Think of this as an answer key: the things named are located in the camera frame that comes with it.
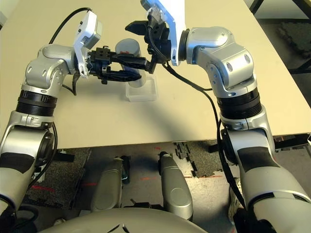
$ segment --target black padding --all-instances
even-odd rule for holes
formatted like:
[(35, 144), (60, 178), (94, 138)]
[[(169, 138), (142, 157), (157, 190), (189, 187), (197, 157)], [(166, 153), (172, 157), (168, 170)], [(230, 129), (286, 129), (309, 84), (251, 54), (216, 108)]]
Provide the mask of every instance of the black padding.
[(21, 173), (28, 171), (33, 162), (34, 158), (28, 154), (19, 154), (5, 152), (0, 157), (0, 167), (12, 168)]
[(238, 150), (238, 155), (245, 172), (257, 167), (279, 167), (271, 158), (267, 147), (248, 147)]

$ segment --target gray carpet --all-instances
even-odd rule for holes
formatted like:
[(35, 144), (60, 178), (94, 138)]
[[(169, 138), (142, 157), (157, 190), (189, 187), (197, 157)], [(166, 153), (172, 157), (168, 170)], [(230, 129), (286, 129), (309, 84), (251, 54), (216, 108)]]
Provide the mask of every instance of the gray carpet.
[(23, 203), (62, 209), (73, 207), (90, 149), (66, 149), (66, 152), (75, 155), (74, 161), (53, 161), (46, 171), (45, 180), (34, 184)]

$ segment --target clear plastic container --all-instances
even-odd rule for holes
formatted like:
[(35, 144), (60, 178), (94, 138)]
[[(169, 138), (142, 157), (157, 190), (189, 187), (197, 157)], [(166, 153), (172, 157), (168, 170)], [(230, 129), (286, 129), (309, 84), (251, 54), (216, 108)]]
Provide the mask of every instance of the clear plastic container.
[(141, 87), (132, 87), (129, 83), (126, 83), (125, 95), (130, 102), (156, 100), (158, 97), (156, 76), (146, 75), (146, 82)]

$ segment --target cylindrical container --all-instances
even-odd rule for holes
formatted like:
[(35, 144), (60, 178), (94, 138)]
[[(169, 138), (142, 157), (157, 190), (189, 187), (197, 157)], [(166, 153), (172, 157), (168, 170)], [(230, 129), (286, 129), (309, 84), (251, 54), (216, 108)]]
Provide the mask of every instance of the cylindrical container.
[[(133, 54), (135, 57), (139, 57), (141, 55), (140, 53), (140, 47), (139, 47), (139, 43), (131, 38), (127, 38), (124, 40), (121, 40), (117, 43), (116, 45), (116, 53), (131, 53)], [(139, 73), (141, 75), (141, 78), (136, 80), (136, 81), (131, 81), (128, 82), (128, 84), (131, 87), (142, 87), (144, 86), (144, 84), (146, 83), (146, 73), (144, 70), (142, 69), (134, 69), (134, 68), (130, 68), (124, 65), (121, 65), (123, 70), (131, 70), (134, 71), (136, 73)]]

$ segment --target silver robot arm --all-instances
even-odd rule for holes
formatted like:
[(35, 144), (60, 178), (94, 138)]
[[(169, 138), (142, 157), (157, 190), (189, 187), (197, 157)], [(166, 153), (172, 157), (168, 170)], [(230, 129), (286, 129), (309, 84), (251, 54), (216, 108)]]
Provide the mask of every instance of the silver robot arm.
[(14, 224), (35, 168), (52, 160), (52, 151), (57, 149), (55, 143), (52, 149), (57, 134), (53, 113), (63, 80), (67, 74), (88, 77), (86, 58), (100, 37), (101, 24), (88, 11), (73, 47), (46, 45), (27, 65), (16, 110), (11, 112), (0, 145), (0, 231)]
[(160, 51), (161, 58), (170, 57), (174, 66), (186, 60), (208, 74), (225, 128), (222, 130), (225, 154), (240, 168), (245, 207), (251, 216), (247, 220), (253, 228), (265, 224), (272, 232), (307, 232), (311, 228), (311, 199), (294, 176), (273, 158), (275, 145), (266, 110), (260, 103), (249, 51), (222, 27), (182, 29), (184, 17), (178, 8), (180, 11), (184, 8), (183, 0), (141, 0), (141, 4), (149, 12), (148, 27), (157, 28), (154, 22), (157, 21), (161, 28), (168, 19), (168, 39), (175, 40), (180, 35), (178, 47), (171, 42), (171, 50), (178, 49), (177, 61), (173, 52), (170, 57), (162, 48), (163, 39), (148, 48), (155, 53)]

